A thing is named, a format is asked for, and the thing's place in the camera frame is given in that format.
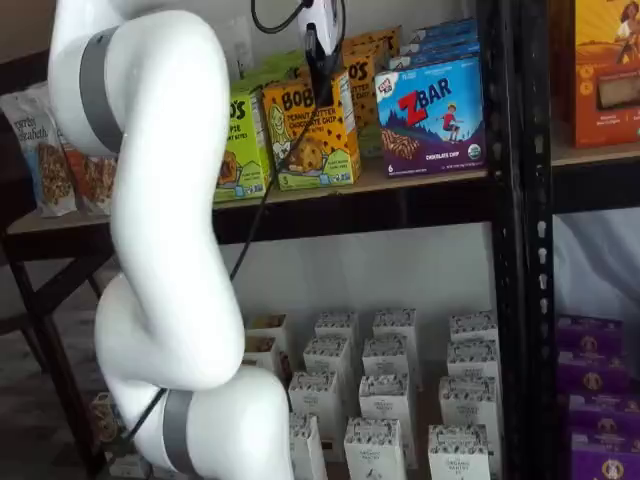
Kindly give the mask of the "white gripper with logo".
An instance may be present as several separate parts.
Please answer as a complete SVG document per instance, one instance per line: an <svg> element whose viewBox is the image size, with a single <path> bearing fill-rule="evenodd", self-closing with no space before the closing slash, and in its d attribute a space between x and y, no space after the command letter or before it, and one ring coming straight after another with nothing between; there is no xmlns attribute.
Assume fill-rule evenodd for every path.
<svg viewBox="0 0 640 480"><path fill-rule="evenodd" d="M304 36L305 57L316 106L333 104L332 78L339 60L342 7L337 0L301 1L297 23Z"/></svg>

